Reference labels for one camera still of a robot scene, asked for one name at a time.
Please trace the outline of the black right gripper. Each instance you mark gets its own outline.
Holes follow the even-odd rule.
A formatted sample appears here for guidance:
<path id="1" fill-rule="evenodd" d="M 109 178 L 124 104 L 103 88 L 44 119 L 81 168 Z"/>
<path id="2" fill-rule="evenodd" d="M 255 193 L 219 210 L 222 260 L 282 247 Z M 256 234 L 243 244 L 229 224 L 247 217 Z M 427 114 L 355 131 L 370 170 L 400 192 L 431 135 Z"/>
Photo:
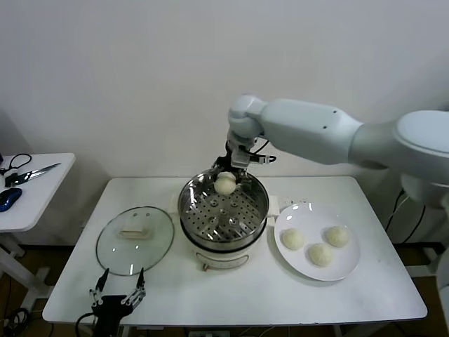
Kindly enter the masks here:
<path id="1" fill-rule="evenodd" d="M 232 148 L 229 143 L 225 143 L 226 155 L 218 157 L 212 167 L 211 172 L 213 176 L 217 176 L 219 173 L 225 171 L 225 169 L 232 169 Z M 249 180 L 248 172 L 246 168 L 237 168 L 235 170 L 236 184 L 246 183 Z"/>

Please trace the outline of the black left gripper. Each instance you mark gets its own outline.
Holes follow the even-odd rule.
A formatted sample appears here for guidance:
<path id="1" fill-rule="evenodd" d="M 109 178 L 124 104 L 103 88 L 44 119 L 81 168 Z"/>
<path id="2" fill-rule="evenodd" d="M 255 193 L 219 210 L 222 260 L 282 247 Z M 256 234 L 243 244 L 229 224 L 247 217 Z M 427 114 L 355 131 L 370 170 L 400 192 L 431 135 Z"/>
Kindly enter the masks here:
<path id="1" fill-rule="evenodd" d="M 120 322 L 133 312 L 131 305 L 139 305 L 146 296 L 144 268 L 141 269 L 135 288 L 127 296 L 102 296 L 108 278 L 108 269 L 97 280 L 93 289 L 89 289 L 92 311 L 97 317 L 93 336 L 118 336 Z"/>

